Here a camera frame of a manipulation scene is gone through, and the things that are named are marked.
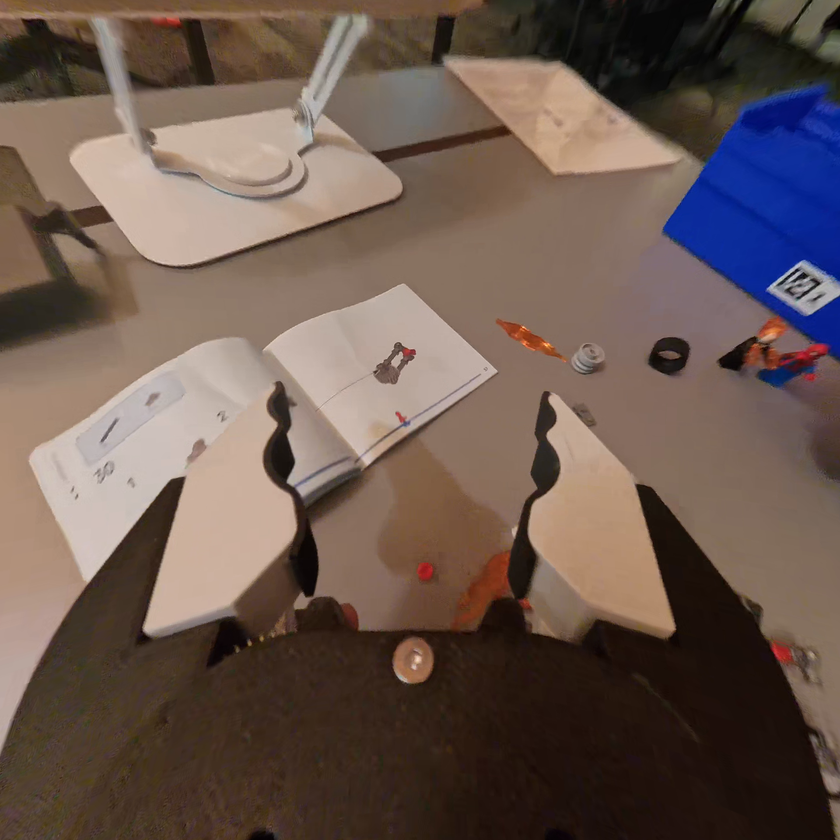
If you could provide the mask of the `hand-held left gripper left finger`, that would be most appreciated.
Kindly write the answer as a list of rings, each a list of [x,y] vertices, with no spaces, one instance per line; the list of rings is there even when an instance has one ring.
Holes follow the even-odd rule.
[[[143,632],[167,637],[234,621],[272,635],[312,596],[319,552],[291,485],[291,410],[276,381],[187,470]]]

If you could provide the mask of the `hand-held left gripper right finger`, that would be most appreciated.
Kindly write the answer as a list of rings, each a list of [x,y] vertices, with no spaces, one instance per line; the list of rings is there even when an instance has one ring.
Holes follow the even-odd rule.
[[[552,392],[541,396],[534,434],[534,489],[507,573],[511,593],[531,606],[531,630],[580,643],[604,622],[671,638],[676,621],[631,472]]]

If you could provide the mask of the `lego wheel fork assembly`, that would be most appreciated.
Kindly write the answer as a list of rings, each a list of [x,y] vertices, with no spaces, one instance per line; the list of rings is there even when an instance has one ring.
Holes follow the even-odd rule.
[[[809,684],[820,686],[822,680],[822,662],[820,655],[812,647],[802,646],[772,638],[770,648],[781,667],[790,672],[796,671]]]

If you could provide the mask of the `white instruction booklet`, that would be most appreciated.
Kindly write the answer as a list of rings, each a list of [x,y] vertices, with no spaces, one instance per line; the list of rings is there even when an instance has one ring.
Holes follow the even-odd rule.
[[[497,373],[413,290],[399,285],[282,333],[201,343],[153,369],[29,464],[88,583],[164,486],[282,382],[305,506]]]

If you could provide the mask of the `large orange lego flame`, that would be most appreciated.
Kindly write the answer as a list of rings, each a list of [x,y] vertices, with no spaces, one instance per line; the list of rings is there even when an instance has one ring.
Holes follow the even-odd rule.
[[[465,633],[529,634],[531,627],[522,603],[508,580],[511,552],[493,555],[460,596],[451,631]]]

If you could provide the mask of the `black lego tyre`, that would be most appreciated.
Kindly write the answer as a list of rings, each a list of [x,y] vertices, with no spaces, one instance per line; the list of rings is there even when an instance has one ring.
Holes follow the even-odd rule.
[[[658,339],[647,358],[647,364],[664,375],[681,373],[690,357],[690,344],[678,337]]]

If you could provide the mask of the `thin orange lego flame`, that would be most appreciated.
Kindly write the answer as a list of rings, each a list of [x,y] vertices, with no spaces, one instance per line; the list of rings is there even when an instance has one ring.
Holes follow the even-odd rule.
[[[551,342],[534,333],[524,325],[517,322],[505,321],[500,318],[496,320],[496,324],[505,332],[505,334],[512,340],[518,342],[527,350],[546,355],[564,363],[568,363],[565,356],[559,352]]]

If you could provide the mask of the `flame head lego minifigure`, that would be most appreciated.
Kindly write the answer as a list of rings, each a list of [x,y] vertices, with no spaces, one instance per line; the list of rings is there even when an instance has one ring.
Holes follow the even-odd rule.
[[[766,321],[752,337],[742,341],[717,360],[718,367],[740,372],[744,367],[759,366],[773,371],[780,365],[781,354],[775,344],[786,333],[788,324],[776,316]]]

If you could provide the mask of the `red blue lego minifigure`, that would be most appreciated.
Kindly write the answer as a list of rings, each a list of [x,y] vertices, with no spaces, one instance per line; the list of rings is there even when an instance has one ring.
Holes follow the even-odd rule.
[[[828,344],[813,343],[803,350],[784,353],[775,367],[764,368],[757,373],[757,379],[776,389],[784,388],[795,380],[813,382],[818,363],[827,357],[829,351]]]

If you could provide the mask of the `blue plastic bin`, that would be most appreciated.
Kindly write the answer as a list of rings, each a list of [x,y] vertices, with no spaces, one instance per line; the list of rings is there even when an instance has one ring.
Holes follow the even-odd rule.
[[[745,107],[664,233],[837,359],[839,107],[829,92]]]

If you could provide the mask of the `white paper sheet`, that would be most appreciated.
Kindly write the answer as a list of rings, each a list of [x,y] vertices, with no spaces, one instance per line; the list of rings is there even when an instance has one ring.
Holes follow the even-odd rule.
[[[650,170],[681,158],[560,61],[449,56],[444,66],[553,175]]]

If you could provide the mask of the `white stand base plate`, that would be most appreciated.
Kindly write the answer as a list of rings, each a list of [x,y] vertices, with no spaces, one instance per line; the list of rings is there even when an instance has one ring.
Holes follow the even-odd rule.
[[[2,2],[3,18],[86,18],[121,132],[87,140],[70,163],[131,246],[159,266],[200,266],[394,202],[400,178],[323,116],[374,18],[456,16],[480,2]],[[119,23],[332,14],[291,108],[146,129]]]

